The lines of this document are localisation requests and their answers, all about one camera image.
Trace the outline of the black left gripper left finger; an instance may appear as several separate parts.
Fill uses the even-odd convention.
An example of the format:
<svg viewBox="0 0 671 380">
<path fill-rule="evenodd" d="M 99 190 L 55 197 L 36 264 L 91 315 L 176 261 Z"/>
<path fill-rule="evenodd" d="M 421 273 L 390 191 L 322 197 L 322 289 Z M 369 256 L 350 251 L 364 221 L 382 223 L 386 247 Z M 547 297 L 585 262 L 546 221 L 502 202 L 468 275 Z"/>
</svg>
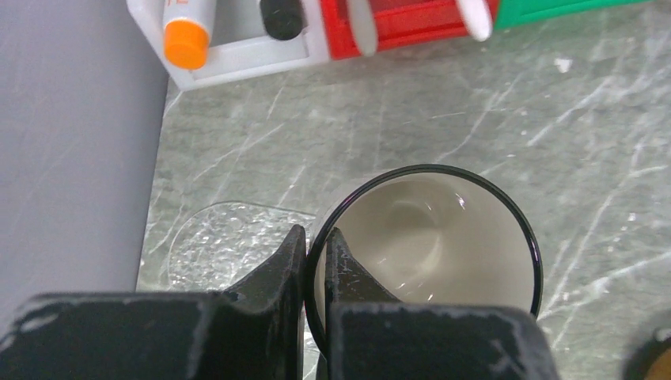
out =
<svg viewBox="0 0 671 380">
<path fill-rule="evenodd" d="M 306 239 L 223 291 L 56 293 L 1 340 L 4 379 L 299 379 Z"/>
</svg>

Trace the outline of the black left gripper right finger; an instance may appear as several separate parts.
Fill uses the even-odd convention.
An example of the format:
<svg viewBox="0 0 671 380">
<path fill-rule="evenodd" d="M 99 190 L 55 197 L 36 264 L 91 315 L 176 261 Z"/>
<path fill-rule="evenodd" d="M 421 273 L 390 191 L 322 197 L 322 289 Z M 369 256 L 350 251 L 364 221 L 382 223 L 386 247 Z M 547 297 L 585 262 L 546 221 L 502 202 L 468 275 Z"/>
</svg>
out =
<svg viewBox="0 0 671 380">
<path fill-rule="evenodd" d="M 339 229 L 326 243 L 330 379 L 557 379 L 530 314 L 505 306 L 409 304 L 354 258 Z"/>
</svg>

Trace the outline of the white enamel mug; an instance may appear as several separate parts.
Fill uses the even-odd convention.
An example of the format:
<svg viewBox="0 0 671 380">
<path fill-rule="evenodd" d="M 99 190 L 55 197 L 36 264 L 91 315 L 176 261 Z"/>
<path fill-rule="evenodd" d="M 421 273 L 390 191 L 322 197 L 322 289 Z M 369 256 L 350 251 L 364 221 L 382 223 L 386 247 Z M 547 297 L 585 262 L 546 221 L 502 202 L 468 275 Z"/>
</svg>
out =
<svg viewBox="0 0 671 380">
<path fill-rule="evenodd" d="M 321 351 L 327 348 L 324 273 L 333 230 L 403 302 L 540 311 L 543 265 L 519 206 L 466 169 L 409 165 L 342 183 L 309 228 L 305 313 Z"/>
</svg>

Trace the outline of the toothpaste tube orange cap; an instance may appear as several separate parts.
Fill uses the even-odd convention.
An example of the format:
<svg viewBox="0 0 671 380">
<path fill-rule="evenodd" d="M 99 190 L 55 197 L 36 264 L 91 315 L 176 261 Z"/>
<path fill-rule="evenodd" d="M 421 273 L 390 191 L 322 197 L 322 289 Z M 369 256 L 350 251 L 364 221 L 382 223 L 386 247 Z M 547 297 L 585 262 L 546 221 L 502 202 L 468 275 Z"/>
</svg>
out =
<svg viewBox="0 0 671 380">
<path fill-rule="evenodd" d="M 166 0 L 164 55 L 174 66 L 198 70 L 207 61 L 214 30 L 215 0 Z"/>
</svg>

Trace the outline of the grey toothbrush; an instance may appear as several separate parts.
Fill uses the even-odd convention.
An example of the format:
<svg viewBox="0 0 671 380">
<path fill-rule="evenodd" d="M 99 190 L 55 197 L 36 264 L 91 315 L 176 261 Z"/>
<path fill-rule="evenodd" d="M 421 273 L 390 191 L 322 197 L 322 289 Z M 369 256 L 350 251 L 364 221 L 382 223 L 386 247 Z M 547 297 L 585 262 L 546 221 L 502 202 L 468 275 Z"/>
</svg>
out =
<svg viewBox="0 0 671 380">
<path fill-rule="evenodd" d="M 373 56 L 378 49 L 377 27 L 368 0 L 346 0 L 350 29 L 358 51 Z"/>
</svg>

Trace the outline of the cream toothbrush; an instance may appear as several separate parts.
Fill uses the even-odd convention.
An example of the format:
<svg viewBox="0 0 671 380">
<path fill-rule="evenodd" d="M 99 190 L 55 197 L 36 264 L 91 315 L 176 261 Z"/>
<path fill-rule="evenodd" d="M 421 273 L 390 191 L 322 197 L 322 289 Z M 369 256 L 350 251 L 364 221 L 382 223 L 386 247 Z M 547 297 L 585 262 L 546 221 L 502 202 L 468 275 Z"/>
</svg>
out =
<svg viewBox="0 0 671 380">
<path fill-rule="evenodd" d="M 485 0 L 456 0 L 461 20 L 476 41 L 483 42 L 491 37 L 493 20 L 489 5 Z"/>
</svg>

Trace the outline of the white plastic bin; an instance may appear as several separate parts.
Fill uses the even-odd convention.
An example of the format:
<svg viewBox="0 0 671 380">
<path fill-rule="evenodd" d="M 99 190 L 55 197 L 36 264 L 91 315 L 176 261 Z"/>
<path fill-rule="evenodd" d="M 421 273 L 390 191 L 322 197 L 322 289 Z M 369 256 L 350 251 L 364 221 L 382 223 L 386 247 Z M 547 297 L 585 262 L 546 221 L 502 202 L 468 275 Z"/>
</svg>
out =
<svg viewBox="0 0 671 380">
<path fill-rule="evenodd" d="M 206 64 L 198 70 L 172 65 L 164 55 L 163 1 L 127 0 L 142 34 L 182 91 L 315 66 L 331 57 L 318 1 L 303 1 L 301 33 L 292 40 L 266 34 L 257 1 L 219 1 Z"/>
</svg>

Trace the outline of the red bin with toothbrushes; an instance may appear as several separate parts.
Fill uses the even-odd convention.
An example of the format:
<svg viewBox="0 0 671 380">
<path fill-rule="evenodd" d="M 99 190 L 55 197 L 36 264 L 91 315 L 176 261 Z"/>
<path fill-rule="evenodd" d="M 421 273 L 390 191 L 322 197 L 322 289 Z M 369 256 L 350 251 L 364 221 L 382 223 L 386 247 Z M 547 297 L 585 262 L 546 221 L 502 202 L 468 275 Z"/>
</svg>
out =
<svg viewBox="0 0 671 380">
<path fill-rule="evenodd" d="M 372 0 L 378 51 L 467 35 L 454 1 Z M 324 29 L 334 60 L 361 55 L 344 0 L 321 0 Z"/>
</svg>

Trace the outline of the green plastic bin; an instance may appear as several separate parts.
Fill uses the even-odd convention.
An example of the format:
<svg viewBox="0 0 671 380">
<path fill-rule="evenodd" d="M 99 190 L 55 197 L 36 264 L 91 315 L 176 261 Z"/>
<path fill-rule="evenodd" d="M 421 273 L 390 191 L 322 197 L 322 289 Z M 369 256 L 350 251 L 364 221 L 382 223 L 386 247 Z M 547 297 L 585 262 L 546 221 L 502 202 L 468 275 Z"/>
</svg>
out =
<svg viewBox="0 0 671 380">
<path fill-rule="evenodd" d="M 502 0 L 499 2 L 494 29 L 636 2 L 641 0 Z"/>
</svg>

